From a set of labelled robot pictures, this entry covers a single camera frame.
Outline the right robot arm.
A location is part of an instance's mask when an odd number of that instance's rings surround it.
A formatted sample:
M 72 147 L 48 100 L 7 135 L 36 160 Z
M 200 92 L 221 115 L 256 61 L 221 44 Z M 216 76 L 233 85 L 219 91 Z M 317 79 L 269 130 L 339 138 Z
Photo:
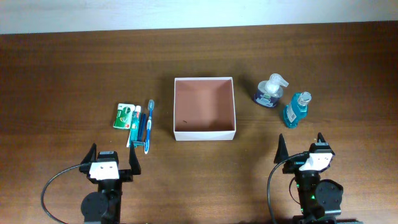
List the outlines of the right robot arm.
M 321 133 L 309 150 L 289 155 L 283 135 L 279 136 L 278 148 L 275 154 L 275 167 L 271 170 L 267 180 L 267 204 L 275 223 L 276 219 L 271 206 L 271 178 L 274 172 L 282 166 L 283 174 L 293 174 L 290 181 L 296 183 L 298 200 L 302 214 L 292 218 L 292 223 L 307 224 L 343 224 L 359 223 L 358 220 L 339 220 L 343 199 L 343 186 L 330 179 L 321 179 L 320 173 L 330 167 L 335 156 L 330 145 Z

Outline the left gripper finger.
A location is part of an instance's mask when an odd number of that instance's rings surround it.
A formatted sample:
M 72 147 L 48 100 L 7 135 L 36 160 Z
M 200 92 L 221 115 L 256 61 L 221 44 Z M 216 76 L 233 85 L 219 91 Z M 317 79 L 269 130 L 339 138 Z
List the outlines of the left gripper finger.
M 129 165 L 131 166 L 132 175 L 141 175 L 141 166 L 136 156 L 134 142 L 130 142 L 129 148 Z
M 96 144 L 93 143 L 90 150 L 86 154 L 86 156 L 83 158 L 81 164 L 88 164 L 91 162 L 94 162 L 96 160 Z

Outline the blue hand soap pump bottle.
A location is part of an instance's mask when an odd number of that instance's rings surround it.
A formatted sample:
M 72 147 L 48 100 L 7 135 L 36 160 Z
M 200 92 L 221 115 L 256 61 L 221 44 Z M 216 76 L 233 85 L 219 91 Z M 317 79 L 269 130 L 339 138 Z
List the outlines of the blue hand soap pump bottle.
M 254 102 L 266 108 L 274 108 L 283 96 L 283 87 L 289 83 L 278 73 L 273 73 L 268 80 L 261 81 L 254 95 Z

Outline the blue white toothbrush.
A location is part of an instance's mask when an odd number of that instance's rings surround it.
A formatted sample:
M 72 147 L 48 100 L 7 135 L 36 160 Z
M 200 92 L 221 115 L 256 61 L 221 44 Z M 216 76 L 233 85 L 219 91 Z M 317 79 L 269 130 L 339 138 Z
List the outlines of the blue white toothbrush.
M 144 147 L 144 154 L 149 153 L 150 132 L 152 129 L 152 114 L 153 114 L 153 110 L 154 110 L 154 105 L 155 105 L 154 100 L 149 100 L 149 103 L 148 103 L 149 117 L 148 117 L 147 126 L 146 126 L 147 132 L 146 132 L 146 143 L 145 143 L 145 147 Z

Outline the teal mouthwash bottle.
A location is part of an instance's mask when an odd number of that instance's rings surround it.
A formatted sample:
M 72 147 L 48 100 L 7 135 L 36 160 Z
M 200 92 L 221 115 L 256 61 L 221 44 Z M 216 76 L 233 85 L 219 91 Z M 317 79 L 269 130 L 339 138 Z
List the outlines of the teal mouthwash bottle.
M 290 103 L 283 110 L 283 120 L 288 128 L 296 128 L 299 121 L 304 119 L 308 113 L 308 104 L 312 96 L 309 92 L 295 93 Z

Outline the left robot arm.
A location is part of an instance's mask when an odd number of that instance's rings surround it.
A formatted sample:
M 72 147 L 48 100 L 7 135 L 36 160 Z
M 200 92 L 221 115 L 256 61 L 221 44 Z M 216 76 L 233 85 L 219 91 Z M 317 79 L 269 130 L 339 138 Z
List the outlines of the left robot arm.
M 80 163 L 79 171 L 98 186 L 96 192 L 88 194 L 81 203 L 85 223 L 119 223 L 121 221 L 122 187 L 141 174 L 135 147 L 129 148 L 129 169 L 119 169 L 116 151 L 96 152 L 93 144 Z

